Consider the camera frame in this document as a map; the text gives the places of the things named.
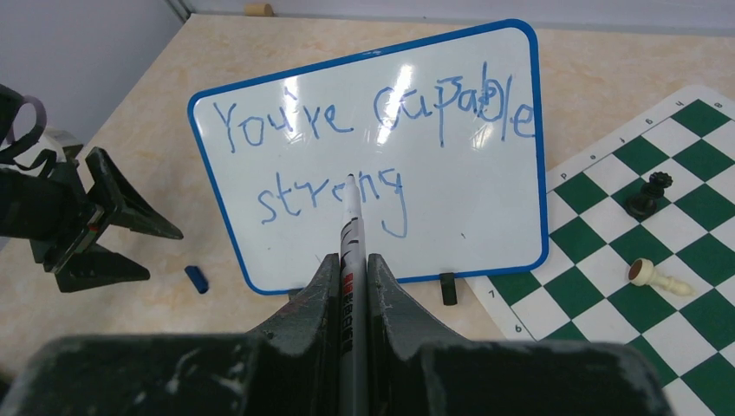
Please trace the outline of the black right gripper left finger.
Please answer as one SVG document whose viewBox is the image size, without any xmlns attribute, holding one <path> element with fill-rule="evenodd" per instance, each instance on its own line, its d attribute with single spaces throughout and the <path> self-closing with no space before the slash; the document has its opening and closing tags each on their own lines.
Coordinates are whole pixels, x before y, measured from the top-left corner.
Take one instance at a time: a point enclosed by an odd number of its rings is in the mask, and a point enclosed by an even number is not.
<svg viewBox="0 0 735 416">
<path fill-rule="evenodd" d="M 43 346 L 4 415 L 333 415 L 338 257 L 244 333 L 79 335 Z"/>
</svg>

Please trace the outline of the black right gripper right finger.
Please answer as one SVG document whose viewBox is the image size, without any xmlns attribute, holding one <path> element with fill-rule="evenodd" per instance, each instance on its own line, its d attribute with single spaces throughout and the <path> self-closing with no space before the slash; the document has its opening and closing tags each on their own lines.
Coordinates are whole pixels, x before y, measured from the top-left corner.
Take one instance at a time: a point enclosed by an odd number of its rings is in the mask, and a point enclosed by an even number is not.
<svg viewBox="0 0 735 416">
<path fill-rule="evenodd" d="M 367 260 L 376 415 L 669 415 L 636 350 L 585 341 L 472 341 Z"/>
</svg>

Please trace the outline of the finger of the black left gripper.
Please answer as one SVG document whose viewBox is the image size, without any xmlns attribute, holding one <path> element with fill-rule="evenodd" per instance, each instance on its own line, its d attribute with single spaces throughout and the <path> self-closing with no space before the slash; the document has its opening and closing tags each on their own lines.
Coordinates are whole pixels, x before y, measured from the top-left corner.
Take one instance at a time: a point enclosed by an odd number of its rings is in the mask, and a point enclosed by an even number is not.
<svg viewBox="0 0 735 416">
<path fill-rule="evenodd" d="M 94 184 L 88 198 L 99 205 L 101 223 L 132 232 L 169 239 L 182 239 L 182 231 L 156 212 L 127 181 L 108 153 L 93 147 L 85 158 Z"/>
<path fill-rule="evenodd" d="M 62 293 L 116 283 L 145 281 L 150 276 L 145 267 L 98 244 L 93 244 L 82 253 L 72 255 L 55 273 L 58 288 Z"/>
</svg>

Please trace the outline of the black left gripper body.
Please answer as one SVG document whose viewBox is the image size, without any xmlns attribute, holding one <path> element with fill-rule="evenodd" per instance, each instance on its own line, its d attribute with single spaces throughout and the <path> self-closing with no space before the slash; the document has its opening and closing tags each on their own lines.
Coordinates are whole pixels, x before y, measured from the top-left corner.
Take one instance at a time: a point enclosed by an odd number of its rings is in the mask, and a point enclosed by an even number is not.
<svg viewBox="0 0 735 416">
<path fill-rule="evenodd" d="M 47 272 L 96 244 L 102 214 L 85 193 L 76 163 L 61 163 L 46 177 L 1 169 L 1 236 L 35 243 L 34 259 Z"/>
</svg>

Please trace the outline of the blue marker pen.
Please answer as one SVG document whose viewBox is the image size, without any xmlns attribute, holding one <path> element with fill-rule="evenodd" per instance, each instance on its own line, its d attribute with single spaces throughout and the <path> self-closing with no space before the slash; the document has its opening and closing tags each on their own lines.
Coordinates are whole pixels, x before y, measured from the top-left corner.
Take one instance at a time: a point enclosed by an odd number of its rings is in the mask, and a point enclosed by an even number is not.
<svg viewBox="0 0 735 416">
<path fill-rule="evenodd" d="M 343 188 L 340 287 L 340 415 L 369 414 L 366 254 L 361 215 L 361 195 L 353 174 Z"/>
</svg>

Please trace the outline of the blue marker cap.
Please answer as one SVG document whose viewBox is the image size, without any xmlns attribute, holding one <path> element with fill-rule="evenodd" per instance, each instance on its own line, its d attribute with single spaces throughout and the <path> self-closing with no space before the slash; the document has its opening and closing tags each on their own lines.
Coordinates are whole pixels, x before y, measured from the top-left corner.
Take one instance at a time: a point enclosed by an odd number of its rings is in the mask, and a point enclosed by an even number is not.
<svg viewBox="0 0 735 416">
<path fill-rule="evenodd" d="M 185 273 L 200 295 L 205 294 L 209 290 L 209 281 L 198 266 L 186 266 Z"/>
</svg>

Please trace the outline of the blue framed whiteboard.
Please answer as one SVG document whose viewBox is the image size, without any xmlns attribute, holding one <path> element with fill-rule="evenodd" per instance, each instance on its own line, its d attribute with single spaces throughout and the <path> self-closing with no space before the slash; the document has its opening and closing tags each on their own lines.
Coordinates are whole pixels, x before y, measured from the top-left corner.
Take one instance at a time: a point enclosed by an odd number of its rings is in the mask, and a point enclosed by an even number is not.
<svg viewBox="0 0 735 416">
<path fill-rule="evenodd" d="M 306 286 L 353 175 L 402 283 L 548 256 L 537 34 L 507 19 L 197 92 L 187 115 L 246 284 Z"/>
</svg>

